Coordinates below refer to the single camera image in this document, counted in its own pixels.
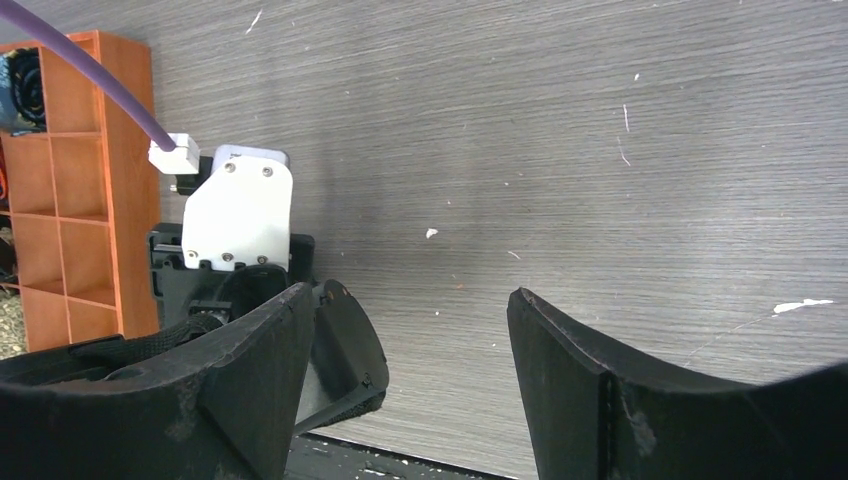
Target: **white debris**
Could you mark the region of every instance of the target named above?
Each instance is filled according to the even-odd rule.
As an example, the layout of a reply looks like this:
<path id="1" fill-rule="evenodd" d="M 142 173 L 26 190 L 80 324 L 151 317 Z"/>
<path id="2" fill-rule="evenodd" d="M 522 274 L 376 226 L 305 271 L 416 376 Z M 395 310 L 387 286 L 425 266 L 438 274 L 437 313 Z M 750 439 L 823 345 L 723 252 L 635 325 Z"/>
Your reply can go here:
<path id="1" fill-rule="evenodd" d="M 630 162 L 627 161 L 627 157 L 624 156 L 624 149 L 621 147 L 621 137 L 615 137 L 615 139 L 618 140 L 618 153 L 621 154 L 621 159 L 624 160 L 624 163 L 626 163 L 629 167 Z"/>
<path id="2" fill-rule="evenodd" d="M 781 303 L 780 305 L 775 305 L 774 313 L 779 314 L 795 310 L 796 308 L 812 307 L 814 305 L 829 305 L 831 303 L 833 303 L 833 300 L 812 300 L 810 298 L 806 298 L 803 302 Z"/>
<path id="3" fill-rule="evenodd" d="M 262 9 L 260 8 L 259 13 L 256 14 L 256 18 L 254 18 L 253 21 L 250 22 L 250 26 L 247 27 L 247 31 L 244 32 L 245 35 L 247 35 L 248 33 L 250 33 L 251 30 L 253 30 L 253 26 L 256 25 L 256 22 L 259 21 L 259 17 L 261 17 L 261 16 L 262 16 Z"/>

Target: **shelf cubby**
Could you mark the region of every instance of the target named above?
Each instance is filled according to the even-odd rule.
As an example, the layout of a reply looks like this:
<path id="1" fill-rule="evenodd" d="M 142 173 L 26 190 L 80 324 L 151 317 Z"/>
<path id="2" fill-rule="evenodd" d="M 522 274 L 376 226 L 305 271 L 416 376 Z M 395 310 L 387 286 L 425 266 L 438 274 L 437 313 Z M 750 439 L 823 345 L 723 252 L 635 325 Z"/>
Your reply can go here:
<path id="1" fill-rule="evenodd" d="M 93 41 L 82 40 L 77 45 L 97 58 Z M 97 87 L 50 50 L 41 48 L 40 56 L 47 131 L 99 132 L 100 102 Z"/>
<path id="2" fill-rule="evenodd" d="M 59 216 L 108 222 L 100 138 L 56 137 L 50 140 L 50 144 Z"/>
<path id="3" fill-rule="evenodd" d="M 70 343 L 65 297 L 23 287 L 21 306 L 28 350 L 43 350 Z"/>
<path id="4" fill-rule="evenodd" d="M 68 299 L 71 343 L 85 342 L 118 333 L 118 316 L 113 309 Z"/>
<path id="5" fill-rule="evenodd" d="M 20 284 L 34 290 L 64 295 L 56 219 L 12 217 L 12 232 Z"/>
<path id="6" fill-rule="evenodd" d="M 45 135 L 3 136 L 9 206 L 18 213 L 56 215 L 50 140 Z"/>
<path id="7" fill-rule="evenodd" d="M 115 308 L 109 229 L 66 220 L 60 223 L 67 295 Z"/>

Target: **gray wood-grain table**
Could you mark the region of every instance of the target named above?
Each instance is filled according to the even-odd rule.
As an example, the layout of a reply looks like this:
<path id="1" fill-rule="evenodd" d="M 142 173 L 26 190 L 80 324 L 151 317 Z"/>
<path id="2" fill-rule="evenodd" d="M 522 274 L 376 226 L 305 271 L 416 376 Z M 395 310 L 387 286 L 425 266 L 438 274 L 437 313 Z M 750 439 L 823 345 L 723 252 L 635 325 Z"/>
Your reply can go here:
<path id="1" fill-rule="evenodd" d="M 149 44 L 169 131 L 291 155 L 294 230 L 392 371 L 327 433 L 533 477 L 519 285 L 727 378 L 848 356 L 848 2 L 23 3 Z M 805 298 L 834 303 L 773 316 Z"/>

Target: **white paint speck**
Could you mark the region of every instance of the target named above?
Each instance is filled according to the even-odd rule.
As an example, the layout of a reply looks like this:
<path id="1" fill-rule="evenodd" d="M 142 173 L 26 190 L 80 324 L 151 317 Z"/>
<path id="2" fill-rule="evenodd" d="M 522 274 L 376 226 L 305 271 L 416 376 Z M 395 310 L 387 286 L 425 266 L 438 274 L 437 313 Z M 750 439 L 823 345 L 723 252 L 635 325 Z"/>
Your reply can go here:
<path id="1" fill-rule="evenodd" d="M 795 310 L 796 308 L 812 307 L 814 305 L 830 305 L 831 303 L 833 303 L 833 300 L 812 300 L 810 298 L 806 298 L 803 302 L 781 303 L 780 305 L 775 305 L 774 313 L 780 314 L 790 310 Z"/>
<path id="2" fill-rule="evenodd" d="M 253 26 L 256 25 L 256 22 L 259 21 L 259 17 L 261 17 L 261 16 L 262 16 L 262 9 L 260 8 L 259 13 L 256 14 L 256 18 L 254 18 L 253 21 L 250 22 L 250 26 L 247 27 L 247 31 L 244 32 L 245 35 L 247 35 L 248 33 L 250 33 L 251 30 L 253 30 Z"/>
<path id="3" fill-rule="evenodd" d="M 627 133 L 630 133 L 630 120 L 627 119 L 627 105 L 622 104 L 621 108 L 624 109 L 624 128 L 627 129 Z"/>
<path id="4" fill-rule="evenodd" d="M 621 154 L 621 159 L 624 160 L 624 163 L 626 163 L 629 167 L 630 162 L 627 161 L 627 157 L 624 156 L 624 149 L 621 148 L 621 137 L 615 137 L 615 139 L 618 140 L 618 153 Z"/>

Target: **wood grain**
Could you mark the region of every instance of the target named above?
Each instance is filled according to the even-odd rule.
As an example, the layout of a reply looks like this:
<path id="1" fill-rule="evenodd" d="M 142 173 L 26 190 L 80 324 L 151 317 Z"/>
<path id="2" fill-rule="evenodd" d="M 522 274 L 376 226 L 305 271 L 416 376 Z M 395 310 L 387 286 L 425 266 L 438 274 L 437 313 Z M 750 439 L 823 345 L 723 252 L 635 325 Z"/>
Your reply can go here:
<path id="1" fill-rule="evenodd" d="M 71 342 L 85 342 L 108 337 L 118 331 L 118 317 L 114 310 L 68 299 L 68 326 Z"/>
<path id="2" fill-rule="evenodd" d="M 106 32 L 97 33 L 100 62 L 149 111 L 153 111 L 150 49 Z M 117 292 L 119 332 L 127 337 L 159 330 L 149 281 L 145 238 L 159 222 L 157 173 L 147 162 L 150 139 L 105 94 L 99 92 L 103 119 L 104 164 L 112 239 L 113 285 Z"/>
<path id="3" fill-rule="evenodd" d="M 844 2 L 225 3 L 24 1 L 149 44 L 158 117 L 206 152 L 292 156 L 294 228 L 391 362 L 329 433 L 533 477 L 519 285 L 736 380 L 848 356 Z M 835 303 L 771 316 L 804 298 Z"/>

